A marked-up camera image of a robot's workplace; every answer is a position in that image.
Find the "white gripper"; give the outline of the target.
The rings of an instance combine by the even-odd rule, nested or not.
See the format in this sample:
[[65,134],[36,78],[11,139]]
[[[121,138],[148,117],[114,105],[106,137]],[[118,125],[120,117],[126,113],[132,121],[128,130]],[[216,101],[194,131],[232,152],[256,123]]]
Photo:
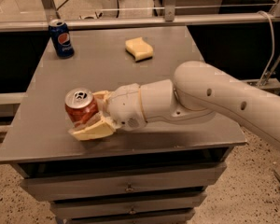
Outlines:
[[140,86],[136,83],[121,86],[115,91],[97,91],[93,94],[98,108],[107,111],[110,117],[102,112],[95,114],[85,124],[79,124],[68,132],[79,141],[104,138],[112,135],[116,124],[125,131],[144,128],[147,125],[141,109]]

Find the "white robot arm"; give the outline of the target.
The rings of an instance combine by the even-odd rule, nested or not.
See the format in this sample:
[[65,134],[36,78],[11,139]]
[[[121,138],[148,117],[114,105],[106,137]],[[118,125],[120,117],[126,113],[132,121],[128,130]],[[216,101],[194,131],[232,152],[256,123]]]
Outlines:
[[79,141],[134,131],[152,122],[190,124],[222,114],[280,150],[280,96],[240,81],[214,66],[189,61],[171,79],[121,86],[115,91],[76,88],[65,110]]

